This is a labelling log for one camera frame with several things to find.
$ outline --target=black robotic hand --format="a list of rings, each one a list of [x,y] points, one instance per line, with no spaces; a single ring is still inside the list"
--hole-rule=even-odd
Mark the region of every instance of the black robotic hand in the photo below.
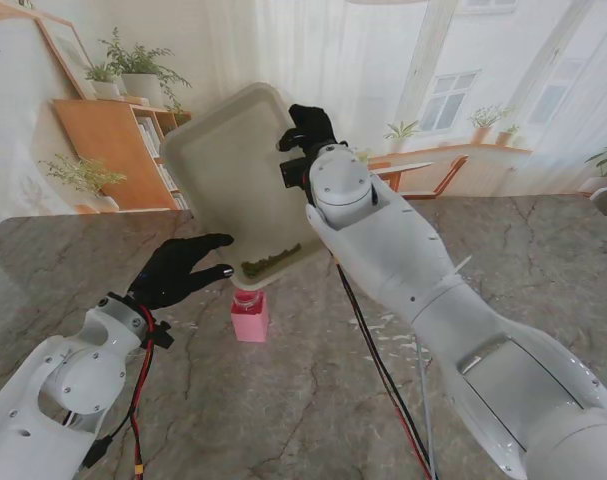
[[[300,147],[306,156],[315,155],[315,149],[328,143],[338,143],[332,122],[322,108],[294,104],[289,109],[295,128],[290,128],[279,140],[277,148],[287,152]]]
[[[231,277],[234,269],[226,264],[192,270],[210,251],[232,242],[234,238],[220,233],[165,241],[132,282],[128,296],[149,310],[156,310],[179,303],[212,282]]]

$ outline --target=potted plant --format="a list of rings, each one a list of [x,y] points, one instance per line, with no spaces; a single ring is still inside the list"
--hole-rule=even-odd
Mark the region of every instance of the potted plant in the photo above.
[[[356,158],[358,158],[359,162],[367,165],[372,160],[373,152],[370,148],[366,148],[365,150],[358,150],[356,152]]]
[[[383,135],[383,138],[385,138],[386,140],[390,140],[389,153],[400,152],[403,149],[405,141],[412,135],[414,135],[414,133],[416,132],[416,126],[418,124],[418,120],[407,125],[401,122],[398,126],[388,123],[387,126],[390,127],[391,132],[388,132]]]
[[[510,113],[512,113],[512,111],[513,108],[502,108],[500,103],[498,105],[482,107],[476,110],[469,117],[469,120],[472,121],[472,125],[474,125],[476,128],[470,143],[472,145],[483,143],[483,140],[485,140],[487,134],[490,133],[492,125],[502,118],[507,117]]]
[[[519,126],[517,124],[512,124],[512,126],[507,130],[499,132],[499,134],[496,136],[496,144],[501,145],[502,147],[507,147],[507,144],[510,143],[512,137],[516,135],[518,131]]]
[[[121,75],[129,95],[147,98],[151,106],[165,108],[165,93],[172,102],[171,108],[174,111],[182,111],[170,84],[180,83],[190,88],[192,85],[174,70],[156,63],[158,57],[174,55],[169,48],[147,49],[137,43],[134,50],[129,52],[121,46],[118,28],[114,28],[111,41],[100,42],[107,45],[109,66],[116,74]]]
[[[93,194],[86,203],[101,213],[118,212],[119,206],[112,197],[103,195],[101,188],[105,185],[115,185],[127,179],[125,175],[110,172],[101,162],[80,158],[72,162],[65,155],[55,155],[59,163],[45,162],[49,167],[48,176],[58,178],[65,185],[72,185],[79,192]]]
[[[592,155],[585,163],[594,161],[597,161],[596,166],[601,171],[601,176],[590,177],[579,187],[579,192],[585,195],[591,195],[599,188],[607,187],[607,147],[605,147],[604,152]]]
[[[105,62],[87,68],[85,78],[90,80],[97,98],[118,100],[120,97],[119,87],[114,83],[114,71]]]

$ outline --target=wooden bookshelf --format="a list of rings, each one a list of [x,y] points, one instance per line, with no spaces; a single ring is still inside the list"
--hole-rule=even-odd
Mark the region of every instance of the wooden bookshelf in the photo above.
[[[99,160],[127,176],[126,181],[103,188],[121,210],[179,209],[172,193],[180,192],[166,186],[157,167],[163,159],[150,155],[137,117],[150,118],[162,140],[180,121],[189,119],[189,113],[177,119],[167,110],[101,100],[54,100],[54,106],[79,156]]]

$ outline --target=white tray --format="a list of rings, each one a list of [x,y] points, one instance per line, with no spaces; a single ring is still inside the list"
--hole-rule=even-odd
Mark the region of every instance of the white tray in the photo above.
[[[256,83],[171,132],[161,145],[161,156],[205,230],[235,238],[217,252],[234,267],[232,281],[239,288],[261,288],[323,248],[305,216],[305,194],[285,188],[279,169],[281,162],[302,156],[298,149],[276,150],[293,126],[278,92]],[[242,262],[297,243],[300,251],[262,275],[243,274]]]

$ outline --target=picture frame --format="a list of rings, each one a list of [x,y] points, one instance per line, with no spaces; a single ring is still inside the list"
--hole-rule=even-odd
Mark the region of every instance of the picture frame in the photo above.
[[[36,23],[81,98],[96,99],[92,84],[85,79],[92,62],[74,25],[67,20],[48,17],[37,18]]]

